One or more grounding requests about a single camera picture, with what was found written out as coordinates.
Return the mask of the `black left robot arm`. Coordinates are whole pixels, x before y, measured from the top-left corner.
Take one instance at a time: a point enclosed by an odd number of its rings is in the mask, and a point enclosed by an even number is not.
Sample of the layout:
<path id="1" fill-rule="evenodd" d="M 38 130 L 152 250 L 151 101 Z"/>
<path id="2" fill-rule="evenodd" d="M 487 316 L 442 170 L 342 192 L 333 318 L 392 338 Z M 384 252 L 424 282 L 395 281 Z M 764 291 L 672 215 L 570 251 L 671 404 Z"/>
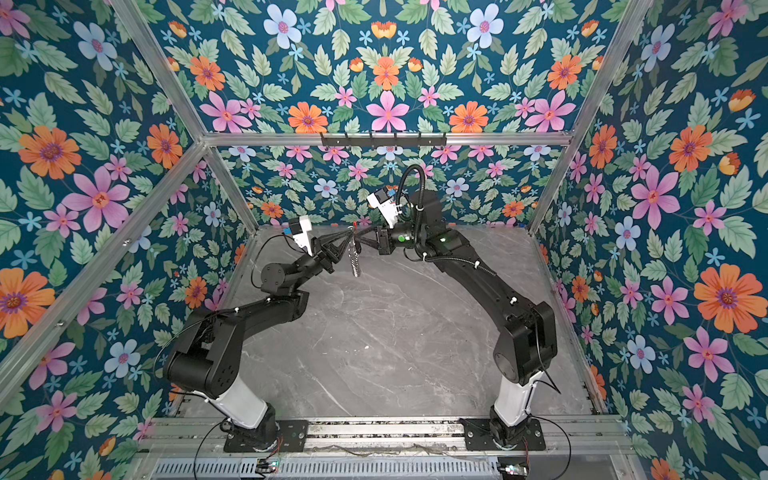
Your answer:
<path id="1" fill-rule="evenodd" d="M 302 286 L 323 272 L 332 273 L 353 239 L 351 230 L 312 238 L 295 261 L 262 268 L 258 289 L 264 298 L 194 313 L 169 350 L 164 377 L 218 409 L 230 432 L 273 441 L 278 431 L 275 409 L 240 375 L 243 345 L 264 331 L 299 319 L 310 296 Z"/>

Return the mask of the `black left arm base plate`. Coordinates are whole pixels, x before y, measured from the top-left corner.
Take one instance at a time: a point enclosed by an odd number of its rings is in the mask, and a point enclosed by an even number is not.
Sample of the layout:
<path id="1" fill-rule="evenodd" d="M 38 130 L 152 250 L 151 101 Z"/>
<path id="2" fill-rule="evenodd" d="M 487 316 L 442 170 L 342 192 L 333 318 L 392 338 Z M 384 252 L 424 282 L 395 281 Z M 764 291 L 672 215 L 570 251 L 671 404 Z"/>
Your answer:
<path id="1" fill-rule="evenodd" d="M 223 451 L 226 453 L 302 452 L 308 438 L 306 420 L 267 420 L 254 429 L 225 421 Z"/>

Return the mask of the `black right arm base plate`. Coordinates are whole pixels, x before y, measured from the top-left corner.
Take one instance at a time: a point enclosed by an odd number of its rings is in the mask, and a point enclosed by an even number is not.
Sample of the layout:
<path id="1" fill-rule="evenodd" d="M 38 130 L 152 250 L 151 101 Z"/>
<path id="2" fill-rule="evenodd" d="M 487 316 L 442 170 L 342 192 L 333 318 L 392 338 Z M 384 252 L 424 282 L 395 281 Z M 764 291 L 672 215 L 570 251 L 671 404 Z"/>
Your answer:
<path id="1" fill-rule="evenodd" d="M 529 418 L 508 427 L 499 419 L 461 418 L 468 451 L 544 451 L 546 442 L 540 422 Z"/>

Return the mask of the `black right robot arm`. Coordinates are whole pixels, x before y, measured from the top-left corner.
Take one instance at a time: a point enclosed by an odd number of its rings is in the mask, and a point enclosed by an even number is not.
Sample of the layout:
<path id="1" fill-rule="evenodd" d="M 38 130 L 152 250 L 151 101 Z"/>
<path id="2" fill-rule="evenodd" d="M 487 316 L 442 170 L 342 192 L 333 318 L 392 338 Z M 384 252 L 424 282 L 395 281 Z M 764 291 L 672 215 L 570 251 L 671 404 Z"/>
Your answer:
<path id="1" fill-rule="evenodd" d="M 502 436 L 523 428 L 532 417 L 535 389 L 545 382 L 546 370 L 557 356 L 556 318 L 549 304 L 533 303 L 507 284 L 484 262 L 470 240 L 443 218 L 434 191 L 419 192 L 405 205 L 386 189 L 367 196 L 369 207 L 383 218 L 370 226 L 376 238 L 356 238 L 381 255 L 397 248 L 412 250 L 418 260 L 435 265 L 462 286 L 488 314 L 499 331 L 493 351 L 502 375 L 499 394 L 491 407 L 491 431 Z"/>

